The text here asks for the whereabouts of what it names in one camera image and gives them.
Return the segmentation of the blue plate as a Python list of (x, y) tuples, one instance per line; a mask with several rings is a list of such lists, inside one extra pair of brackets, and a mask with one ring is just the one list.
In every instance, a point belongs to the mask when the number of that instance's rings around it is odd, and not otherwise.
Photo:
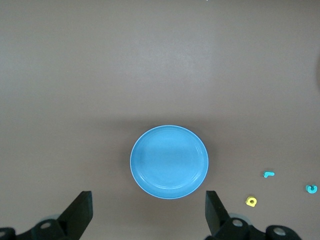
[(149, 195), (180, 199), (196, 191), (209, 169), (203, 141), (178, 125), (160, 125), (143, 133), (130, 153), (130, 171)]

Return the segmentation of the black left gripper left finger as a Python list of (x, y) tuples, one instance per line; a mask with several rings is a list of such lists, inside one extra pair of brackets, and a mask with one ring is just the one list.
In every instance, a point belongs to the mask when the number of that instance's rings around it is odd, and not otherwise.
[(92, 218), (92, 192), (83, 191), (57, 219), (43, 220), (33, 227), (32, 240), (80, 240)]

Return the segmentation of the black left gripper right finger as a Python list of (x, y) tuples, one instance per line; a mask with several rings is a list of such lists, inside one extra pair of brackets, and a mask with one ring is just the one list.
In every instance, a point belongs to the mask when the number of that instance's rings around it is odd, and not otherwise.
[(249, 240), (249, 225), (241, 218), (230, 217), (218, 194), (206, 191), (205, 219), (211, 240)]

